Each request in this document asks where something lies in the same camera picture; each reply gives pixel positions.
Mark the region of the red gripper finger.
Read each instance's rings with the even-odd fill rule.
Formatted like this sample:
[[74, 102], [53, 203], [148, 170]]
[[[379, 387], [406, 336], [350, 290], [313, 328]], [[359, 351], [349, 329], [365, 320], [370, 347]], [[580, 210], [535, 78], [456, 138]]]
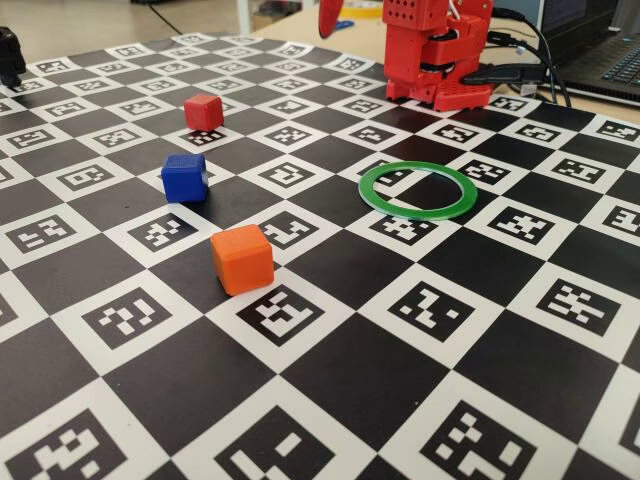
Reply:
[[319, 1], [318, 30], [322, 39], [328, 38], [336, 29], [343, 3], [343, 0]]

